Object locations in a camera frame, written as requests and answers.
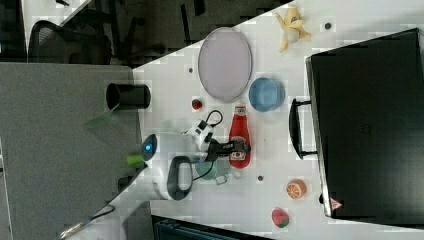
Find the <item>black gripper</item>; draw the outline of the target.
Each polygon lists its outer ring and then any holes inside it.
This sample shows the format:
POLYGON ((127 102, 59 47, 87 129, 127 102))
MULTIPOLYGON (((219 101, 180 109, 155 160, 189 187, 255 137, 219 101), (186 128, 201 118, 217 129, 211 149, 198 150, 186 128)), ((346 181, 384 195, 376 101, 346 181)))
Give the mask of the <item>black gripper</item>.
POLYGON ((245 155, 251 151, 250 143, 242 136, 232 137, 232 141, 227 143, 219 143, 212 139, 207 150, 206 162, 214 162, 218 158, 229 156, 231 153, 234 156, 245 155), (246 146, 234 150, 234 142, 244 144, 246 146))

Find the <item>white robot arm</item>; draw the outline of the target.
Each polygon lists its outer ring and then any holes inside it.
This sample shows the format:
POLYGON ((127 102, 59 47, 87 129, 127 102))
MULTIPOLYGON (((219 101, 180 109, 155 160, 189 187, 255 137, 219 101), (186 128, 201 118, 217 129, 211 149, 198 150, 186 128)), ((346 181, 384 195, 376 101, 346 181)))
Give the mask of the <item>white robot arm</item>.
POLYGON ((237 137, 226 143, 213 138, 214 126, 197 121, 189 130, 153 133, 142 144, 146 167, 96 215, 59 233, 57 240, 126 240, 124 222, 152 200, 180 201, 191 192, 192 166, 215 162, 233 153, 251 150, 237 137))

